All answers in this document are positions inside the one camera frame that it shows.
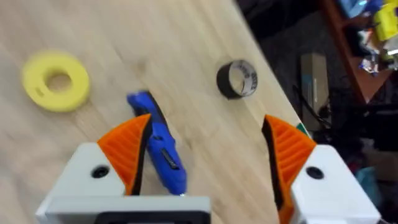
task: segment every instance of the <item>tape roll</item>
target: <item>tape roll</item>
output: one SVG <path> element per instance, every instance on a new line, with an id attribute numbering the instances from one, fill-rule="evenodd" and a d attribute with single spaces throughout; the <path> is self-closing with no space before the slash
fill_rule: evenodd
<path id="1" fill-rule="evenodd" d="M 70 78 L 70 87 L 64 91 L 51 91 L 47 80 L 56 73 Z M 71 111 L 83 104 L 90 92 L 90 79 L 85 68 L 73 56 L 48 51 L 34 55 L 22 71 L 22 84 L 26 93 L 39 106 L 54 112 Z"/>
<path id="2" fill-rule="evenodd" d="M 231 83 L 233 74 L 238 74 L 241 87 L 237 90 Z M 223 65 L 217 72 L 217 86 L 228 99 L 238 99 L 249 96 L 257 88 L 257 73 L 254 67 L 245 60 L 235 60 Z"/>

